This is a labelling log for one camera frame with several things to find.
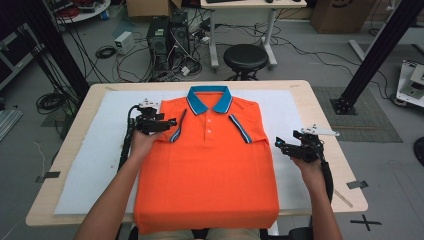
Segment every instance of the round stool seat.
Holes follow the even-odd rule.
[[[255,45],[238,44],[225,51],[224,62],[235,72],[252,72],[267,65],[268,54]]]

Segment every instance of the orange polo shirt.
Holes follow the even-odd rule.
[[[259,105],[225,86],[199,86],[163,101],[160,112],[178,124],[154,143],[140,169],[140,233],[271,227],[279,205]]]

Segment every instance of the table leg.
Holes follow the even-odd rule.
[[[211,67],[216,69],[219,67],[219,63],[215,44],[215,9],[210,11],[210,34],[211,37],[209,39],[209,52],[211,55]]]
[[[270,39],[271,39],[272,29],[274,28],[274,19],[275,19],[276,12],[277,12],[277,9],[275,8],[271,9],[269,13],[269,19],[268,19],[268,29],[266,30],[265,37],[262,37],[262,45],[264,46],[265,51],[268,53],[268,60],[269,60],[270,67],[277,66],[277,60],[275,59],[274,52],[272,51],[271,45],[270,45]]]

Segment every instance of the white paper sheet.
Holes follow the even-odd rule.
[[[55,214],[86,214],[116,174],[126,131],[128,110],[145,98],[157,102],[184,97],[187,91],[111,91],[107,92],[85,136],[65,182]],[[268,136],[277,178],[280,209],[310,208],[308,192],[292,161],[274,146],[278,136],[299,145],[293,130],[303,126],[290,91],[231,90],[233,96],[258,102]],[[137,180],[128,201],[133,212]]]

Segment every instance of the wooden table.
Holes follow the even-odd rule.
[[[312,88],[308,82],[302,80],[97,84],[90,88],[50,169],[51,172],[59,171],[60,176],[45,180],[28,213],[26,223],[29,226],[80,224],[84,219],[85,215],[55,215],[54,210],[63,191],[72,162],[79,152],[84,136],[107,91],[188,90],[193,85],[227,85],[230,90],[288,90],[293,96],[303,126],[318,124],[321,127],[330,128]],[[336,138],[333,136],[320,136],[320,139],[325,142],[325,156],[330,163],[334,178],[334,187],[336,190],[332,202],[334,212],[365,211],[368,208],[368,204],[361,189],[356,188],[351,190],[346,185],[346,183],[355,181],[356,179]],[[280,215],[310,214],[311,209],[280,210]],[[132,214],[126,214],[123,221],[132,222]]]
[[[268,53],[268,59],[270,67],[277,66],[277,60],[275,59],[274,52],[271,49],[270,39],[272,29],[274,28],[274,20],[277,9],[281,8],[302,8],[306,7],[306,2],[301,0],[295,2],[293,0],[274,0],[272,3],[267,3],[265,0],[244,0],[234,2],[222,2],[222,3],[207,3],[206,0],[201,0],[200,4],[202,8],[210,9],[210,39],[209,39],[209,51],[211,55],[211,66],[212,68],[218,68],[218,54],[216,51],[215,44],[215,10],[216,9],[246,9],[246,8],[267,8],[270,9],[268,15],[268,27],[266,30],[265,37],[262,38],[262,45],[265,51]]]

